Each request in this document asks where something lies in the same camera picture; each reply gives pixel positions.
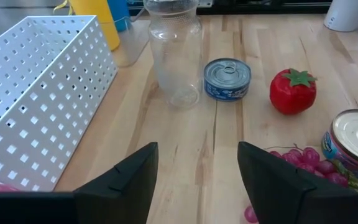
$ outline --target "red tomato toy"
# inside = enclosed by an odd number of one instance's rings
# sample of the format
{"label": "red tomato toy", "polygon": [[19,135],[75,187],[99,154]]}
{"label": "red tomato toy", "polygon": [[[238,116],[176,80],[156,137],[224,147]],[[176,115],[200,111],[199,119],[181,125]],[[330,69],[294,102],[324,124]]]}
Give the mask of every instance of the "red tomato toy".
{"label": "red tomato toy", "polygon": [[316,99],[317,78],[293,68],[278,73],[270,84],[270,101],[282,114],[301,113]]}

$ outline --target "metal can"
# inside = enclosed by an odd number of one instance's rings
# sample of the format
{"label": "metal can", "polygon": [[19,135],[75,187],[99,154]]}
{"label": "metal can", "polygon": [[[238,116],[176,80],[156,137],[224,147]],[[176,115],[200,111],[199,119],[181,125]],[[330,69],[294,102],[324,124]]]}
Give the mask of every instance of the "metal can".
{"label": "metal can", "polygon": [[324,156],[337,159],[358,177],[358,110],[346,110],[336,116],[321,141]]}
{"label": "metal can", "polygon": [[205,92],[215,100],[235,101],[248,92],[251,69],[240,60],[220,58],[204,69]]}

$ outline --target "can label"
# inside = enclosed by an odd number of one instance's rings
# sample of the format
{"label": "can label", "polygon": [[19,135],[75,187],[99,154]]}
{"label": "can label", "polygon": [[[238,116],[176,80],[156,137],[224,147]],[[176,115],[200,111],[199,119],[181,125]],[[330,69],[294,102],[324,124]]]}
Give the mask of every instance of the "can label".
{"label": "can label", "polygon": [[205,92],[212,98],[221,101],[235,101],[244,97],[248,92],[248,86],[243,86],[241,88],[236,89],[224,89],[213,86],[209,84],[207,81],[205,83]]}
{"label": "can label", "polygon": [[323,139],[321,140],[321,149],[328,160],[339,160],[346,169],[358,177],[358,163],[340,150],[329,131],[324,134]]}

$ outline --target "white container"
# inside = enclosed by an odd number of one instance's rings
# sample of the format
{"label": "white container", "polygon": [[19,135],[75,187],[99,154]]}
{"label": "white container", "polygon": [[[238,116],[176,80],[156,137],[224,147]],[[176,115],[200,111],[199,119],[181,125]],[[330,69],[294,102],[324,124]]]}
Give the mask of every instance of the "white container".
{"label": "white container", "polygon": [[0,182],[53,190],[116,73],[96,16],[26,17],[1,35]]}
{"label": "white container", "polygon": [[358,0],[334,0],[324,25],[328,29],[350,32],[358,28]]}

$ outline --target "wooden countertop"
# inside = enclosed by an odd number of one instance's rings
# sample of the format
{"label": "wooden countertop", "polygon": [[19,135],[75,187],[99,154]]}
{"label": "wooden countertop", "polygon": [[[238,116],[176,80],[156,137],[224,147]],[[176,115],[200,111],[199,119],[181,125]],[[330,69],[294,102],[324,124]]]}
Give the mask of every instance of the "wooden countertop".
{"label": "wooden countertop", "polygon": [[[73,190],[150,141],[159,148],[158,181],[148,223],[246,223],[249,204],[237,144],[320,148],[331,120],[358,108],[358,31],[338,33],[323,15],[203,16],[204,61],[233,57],[252,69],[246,97],[217,102],[205,94],[186,111],[169,108],[146,46],[120,68],[56,190]],[[283,116],[269,85],[284,68],[318,77],[314,105]]]}

